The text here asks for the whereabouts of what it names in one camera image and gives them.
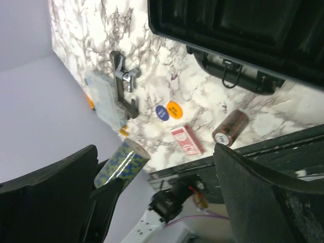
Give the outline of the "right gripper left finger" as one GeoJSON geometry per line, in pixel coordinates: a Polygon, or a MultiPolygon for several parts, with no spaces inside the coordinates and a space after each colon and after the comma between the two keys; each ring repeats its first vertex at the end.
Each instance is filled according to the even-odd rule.
{"type": "Polygon", "coordinates": [[[1,242],[77,242],[98,164],[89,145],[1,183],[1,242]]]}

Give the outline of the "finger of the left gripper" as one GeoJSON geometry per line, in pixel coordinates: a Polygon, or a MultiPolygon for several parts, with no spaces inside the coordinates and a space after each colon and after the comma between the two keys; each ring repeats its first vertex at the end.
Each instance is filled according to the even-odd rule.
{"type": "Polygon", "coordinates": [[[96,159],[85,160],[85,177],[82,179],[81,192],[85,206],[80,228],[81,242],[104,242],[112,220],[117,200],[126,183],[115,178],[107,184],[95,188],[94,177],[103,167],[96,159]]]}

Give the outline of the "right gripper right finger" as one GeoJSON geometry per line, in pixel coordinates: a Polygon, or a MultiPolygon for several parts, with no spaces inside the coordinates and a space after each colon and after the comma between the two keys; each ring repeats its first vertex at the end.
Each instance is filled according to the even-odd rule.
{"type": "Polygon", "coordinates": [[[236,242],[323,242],[323,180],[304,181],[217,143],[214,161],[236,242]]]}

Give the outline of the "blue poker chip stack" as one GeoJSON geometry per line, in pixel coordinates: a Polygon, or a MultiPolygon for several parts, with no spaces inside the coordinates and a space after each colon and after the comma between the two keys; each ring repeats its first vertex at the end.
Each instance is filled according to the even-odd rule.
{"type": "Polygon", "coordinates": [[[118,150],[105,163],[94,179],[100,188],[114,179],[122,179],[126,188],[151,159],[149,153],[137,142],[125,138],[118,150]]]}

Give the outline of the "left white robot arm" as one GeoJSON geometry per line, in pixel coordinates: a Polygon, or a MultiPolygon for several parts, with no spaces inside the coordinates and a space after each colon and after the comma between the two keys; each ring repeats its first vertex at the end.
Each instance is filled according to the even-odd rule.
{"type": "MultiPolygon", "coordinates": [[[[89,211],[78,242],[104,242],[119,195],[126,183],[141,170],[135,163],[117,165],[112,159],[98,164],[94,182],[102,185],[90,195],[89,211]]],[[[144,215],[124,242],[147,242],[154,233],[180,214],[183,203],[194,195],[197,187],[192,178],[179,179],[170,189],[160,190],[151,198],[144,215]]]]}

